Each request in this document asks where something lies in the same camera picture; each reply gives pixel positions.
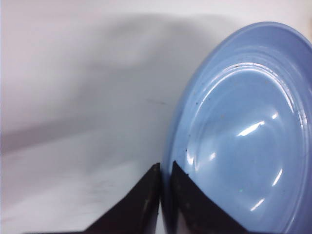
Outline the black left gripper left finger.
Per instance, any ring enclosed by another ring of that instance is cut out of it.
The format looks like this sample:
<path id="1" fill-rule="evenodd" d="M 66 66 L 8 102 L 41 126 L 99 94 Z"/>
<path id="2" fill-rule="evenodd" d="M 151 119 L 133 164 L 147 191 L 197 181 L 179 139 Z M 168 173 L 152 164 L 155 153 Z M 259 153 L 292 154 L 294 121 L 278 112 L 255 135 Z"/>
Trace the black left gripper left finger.
<path id="1" fill-rule="evenodd" d="M 161 194 L 160 164 L 144 174 L 128 194 L 77 234 L 154 234 Z"/>

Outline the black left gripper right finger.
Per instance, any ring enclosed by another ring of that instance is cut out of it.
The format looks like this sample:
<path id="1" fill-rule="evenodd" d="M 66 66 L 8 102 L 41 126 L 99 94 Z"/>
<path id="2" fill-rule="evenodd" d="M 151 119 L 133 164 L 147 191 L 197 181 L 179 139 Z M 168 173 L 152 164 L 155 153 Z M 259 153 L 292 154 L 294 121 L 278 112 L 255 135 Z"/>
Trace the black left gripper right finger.
<path id="1" fill-rule="evenodd" d="M 247 234 L 248 231 L 210 200 L 177 162 L 171 174 L 173 233 Z"/>

